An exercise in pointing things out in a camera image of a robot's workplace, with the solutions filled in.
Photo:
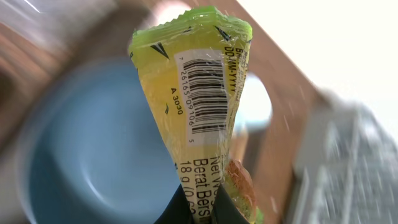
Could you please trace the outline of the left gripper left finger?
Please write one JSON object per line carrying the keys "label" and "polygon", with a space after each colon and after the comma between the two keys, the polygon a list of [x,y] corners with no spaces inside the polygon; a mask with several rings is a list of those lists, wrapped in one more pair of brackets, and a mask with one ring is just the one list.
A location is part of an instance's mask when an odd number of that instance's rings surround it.
{"label": "left gripper left finger", "polygon": [[179,185],[166,209],[154,224],[194,224],[193,217],[181,185]]}

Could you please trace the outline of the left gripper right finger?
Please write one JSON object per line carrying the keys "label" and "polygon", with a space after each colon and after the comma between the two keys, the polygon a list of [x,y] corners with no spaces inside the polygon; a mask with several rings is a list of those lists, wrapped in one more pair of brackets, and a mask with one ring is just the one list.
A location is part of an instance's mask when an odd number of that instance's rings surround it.
{"label": "left gripper right finger", "polygon": [[212,224],[249,224],[234,206],[222,185],[219,187],[215,198],[211,222]]}

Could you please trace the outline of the dark blue plate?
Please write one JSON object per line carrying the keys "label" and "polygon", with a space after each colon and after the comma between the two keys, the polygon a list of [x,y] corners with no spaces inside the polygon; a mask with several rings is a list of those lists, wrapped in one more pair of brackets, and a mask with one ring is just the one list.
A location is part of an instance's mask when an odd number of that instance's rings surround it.
{"label": "dark blue plate", "polygon": [[128,58],[57,80],[18,146],[19,198],[32,223],[155,223],[180,185]]}

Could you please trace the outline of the green snack wrapper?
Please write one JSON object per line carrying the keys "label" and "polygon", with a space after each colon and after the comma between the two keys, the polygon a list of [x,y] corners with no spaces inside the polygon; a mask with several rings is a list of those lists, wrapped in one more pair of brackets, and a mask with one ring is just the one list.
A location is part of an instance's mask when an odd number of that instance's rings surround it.
{"label": "green snack wrapper", "polygon": [[129,53],[195,223],[210,223],[248,72],[251,25],[213,6],[132,35]]}

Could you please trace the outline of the light blue cup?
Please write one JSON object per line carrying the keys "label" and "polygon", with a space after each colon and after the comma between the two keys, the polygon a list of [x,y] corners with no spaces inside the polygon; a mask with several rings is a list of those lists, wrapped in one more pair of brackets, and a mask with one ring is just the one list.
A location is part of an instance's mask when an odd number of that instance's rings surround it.
{"label": "light blue cup", "polygon": [[260,78],[249,72],[236,113],[233,134],[265,129],[272,116],[272,105]]}

